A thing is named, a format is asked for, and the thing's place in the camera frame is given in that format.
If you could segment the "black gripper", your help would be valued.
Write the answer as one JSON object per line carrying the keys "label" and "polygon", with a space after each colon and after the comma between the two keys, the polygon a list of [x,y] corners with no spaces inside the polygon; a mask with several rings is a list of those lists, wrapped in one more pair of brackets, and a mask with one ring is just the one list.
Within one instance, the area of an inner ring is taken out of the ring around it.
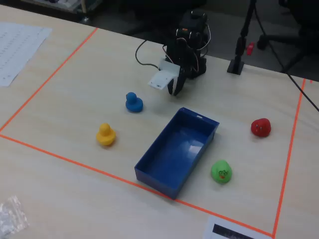
{"label": "black gripper", "polygon": [[[173,57],[180,66],[189,67],[192,72],[198,73],[198,57],[196,51],[191,48],[185,38],[179,37],[173,44]],[[170,95],[177,96],[186,81],[185,73],[180,73],[176,79],[172,79],[167,89]]]}

